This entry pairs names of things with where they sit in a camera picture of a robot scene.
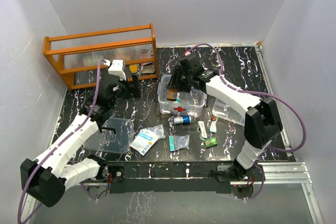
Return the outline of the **brown bottle orange cap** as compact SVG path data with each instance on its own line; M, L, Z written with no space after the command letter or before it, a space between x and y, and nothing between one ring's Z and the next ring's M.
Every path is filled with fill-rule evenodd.
M173 102L177 101L177 94L178 91L176 89L168 89L167 100Z

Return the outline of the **white bottle green band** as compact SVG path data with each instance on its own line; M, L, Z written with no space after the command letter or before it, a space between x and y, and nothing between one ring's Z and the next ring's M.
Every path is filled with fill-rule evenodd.
M181 103L180 93L179 92L176 95L176 103Z

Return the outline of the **clear first aid box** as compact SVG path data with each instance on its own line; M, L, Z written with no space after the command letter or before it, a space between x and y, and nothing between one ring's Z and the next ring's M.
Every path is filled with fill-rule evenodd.
M159 102L159 110L162 114L172 114L180 116L193 116L198 118L201 116L203 107L207 101L207 95L201 90L192 89L189 93L180 92L181 103L167 100L167 84L171 75L164 74L158 85L157 96Z

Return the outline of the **white blue medicine packet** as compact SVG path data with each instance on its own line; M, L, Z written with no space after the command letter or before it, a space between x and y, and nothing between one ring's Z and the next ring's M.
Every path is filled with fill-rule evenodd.
M130 147L144 156L158 139L159 136L151 130L142 129L131 142Z

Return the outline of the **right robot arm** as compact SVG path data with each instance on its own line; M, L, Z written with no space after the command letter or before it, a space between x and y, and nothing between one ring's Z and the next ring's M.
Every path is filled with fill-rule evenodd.
M167 85L168 100L176 99L176 92L201 90L226 103L244 119L244 145L227 176L247 180L253 174L258 157L283 129L277 104L269 95L262 99L231 84L217 71L206 70L199 57L185 56L172 71Z

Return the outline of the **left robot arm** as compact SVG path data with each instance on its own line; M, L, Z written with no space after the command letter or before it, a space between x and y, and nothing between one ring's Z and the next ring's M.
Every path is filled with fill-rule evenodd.
M96 133L110 131L114 137L125 128L107 121L120 100L140 97L140 82L136 75L130 82L113 74L104 74L94 95L86 98L73 122L47 150L34 160L25 159L20 165L22 190L46 207L60 201L65 191L87 179L104 181L108 177L107 162L89 155L83 161L68 166L77 150Z

